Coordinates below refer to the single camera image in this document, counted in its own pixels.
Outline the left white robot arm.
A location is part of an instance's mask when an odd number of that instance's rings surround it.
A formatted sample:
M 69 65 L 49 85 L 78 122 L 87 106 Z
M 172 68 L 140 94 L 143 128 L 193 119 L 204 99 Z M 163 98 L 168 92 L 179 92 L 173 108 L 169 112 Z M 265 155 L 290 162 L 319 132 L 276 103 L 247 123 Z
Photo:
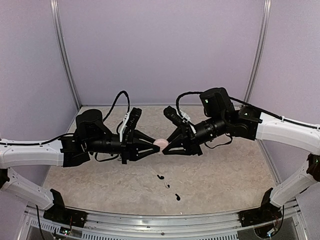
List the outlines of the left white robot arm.
M 76 117 L 76 130 L 73 133 L 45 142 L 1 140 L 0 189 L 49 211 L 57 221 L 66 222 L 70 218 L 70 211 L 65 207 L 61 194 L 21 177 L 13 167 L 78 167 L 90 161 L 90 156 L 95 153 L 116 155 L 126 164 L 158 153 L 160 147 L 154 144 L 155 139 L 136 129 L 141 114 L 142 110 L 135 107 L 127 113 L 119 134 L 112 133 L 104 125 L 100 110 L 89 109 Z

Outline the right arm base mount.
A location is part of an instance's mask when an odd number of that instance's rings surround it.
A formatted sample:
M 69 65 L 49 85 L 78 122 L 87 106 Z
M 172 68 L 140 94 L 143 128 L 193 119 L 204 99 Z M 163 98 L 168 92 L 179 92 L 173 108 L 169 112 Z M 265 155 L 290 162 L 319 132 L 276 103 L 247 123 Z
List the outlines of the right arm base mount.
M 243 228 L 274 221 L 277 218 L 280 219 L 282 215 L 283 214 L 280 210 L 273 212 L 270 210 L 261 210 L 259 208 L 243 210 L 238 213 L 238 217 Z

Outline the pink earbud charging case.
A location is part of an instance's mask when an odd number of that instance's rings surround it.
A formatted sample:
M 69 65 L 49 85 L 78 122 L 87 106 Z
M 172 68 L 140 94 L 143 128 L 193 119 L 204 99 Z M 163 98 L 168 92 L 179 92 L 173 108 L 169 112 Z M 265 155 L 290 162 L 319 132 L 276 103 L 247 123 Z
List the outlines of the pink earbud charging case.
M 158 146 L 160 151 L 163 151 L 169 145 L 169 142 L 166 139 L 158 138 L 153 142 L 153 144 Z

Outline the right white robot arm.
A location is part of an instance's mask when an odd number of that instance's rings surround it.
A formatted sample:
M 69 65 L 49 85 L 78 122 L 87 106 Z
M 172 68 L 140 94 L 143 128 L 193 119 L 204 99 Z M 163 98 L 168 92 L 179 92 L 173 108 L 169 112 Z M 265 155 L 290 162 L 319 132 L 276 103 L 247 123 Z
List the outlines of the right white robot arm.
M 280 185 L 268 190 L 256 210 L 256 218 L 266 222 L 276 209 L 320 181 L 320 127 L 294 121 L 243 102 L 236 110 L 223 87 L 215 87 L 198 93 L 207 120 L 198 124 L 190 122 L 179 107 L 168 106 L 163 113 L 177 128 L 167 138 L 164 155 L 202 155 L 201 145 L 227 135 L 247 140 L 278 142 L 305 150 L 306 162 Z

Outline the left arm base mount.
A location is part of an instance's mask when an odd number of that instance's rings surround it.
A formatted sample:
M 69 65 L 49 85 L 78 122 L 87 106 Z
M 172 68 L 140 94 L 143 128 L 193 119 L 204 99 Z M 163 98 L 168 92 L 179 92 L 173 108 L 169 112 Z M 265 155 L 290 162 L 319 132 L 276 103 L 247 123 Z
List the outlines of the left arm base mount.
M 71 227 L 79 227 L 83 228 L 86 220 L 87 220 L 88 213 L 81 210 L 75 210 L 71 208 L 60 208 L 60 207 L 51 207 L 48 210 L 44 211 L 43 218 L 68 225 Z

